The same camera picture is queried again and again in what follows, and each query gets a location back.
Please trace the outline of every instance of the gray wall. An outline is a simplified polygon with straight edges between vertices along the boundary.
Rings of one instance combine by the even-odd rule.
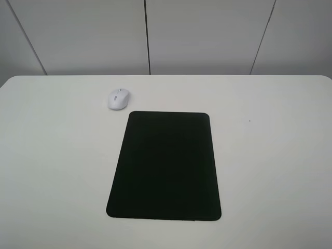
[[[252,74],[332,77],[331,11],[331,0],[277,0]]]
[[[152,74],[249,74],[274,0],[147,0]]]
[[[146,0],[146,22],[144,0],[0,0],[0,86],[43,67],[332,77],[331,9],[330,0]]]
[[[15,75],[43,70],[5,0],[0,0],[0,87]]]

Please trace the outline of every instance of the desk surface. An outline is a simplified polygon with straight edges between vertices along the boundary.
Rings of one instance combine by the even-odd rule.
[[[128,107],[107,108],[116,88]],[[332,81],[323,76],[17,76],[0,88],[0,248],[330,248]],[[222,217],[105,209],[133,110],[211,119]]]

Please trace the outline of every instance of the white computer mouse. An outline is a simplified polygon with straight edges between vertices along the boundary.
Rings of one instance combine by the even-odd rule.
[[[113,110],[121,110],[128,105],[129,91],[117,89],[108,96],[108,107]]]

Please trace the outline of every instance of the mouse pad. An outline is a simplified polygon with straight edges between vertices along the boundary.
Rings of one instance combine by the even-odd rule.
[[[209,116],[132,112],[106,212],[111,217],[221,217]]]

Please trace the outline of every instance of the computer mouse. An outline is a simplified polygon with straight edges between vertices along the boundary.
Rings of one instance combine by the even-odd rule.
[[[117,89],[108,96],[108,107],[113,110],[121,110],[128,105],[129,91]]]

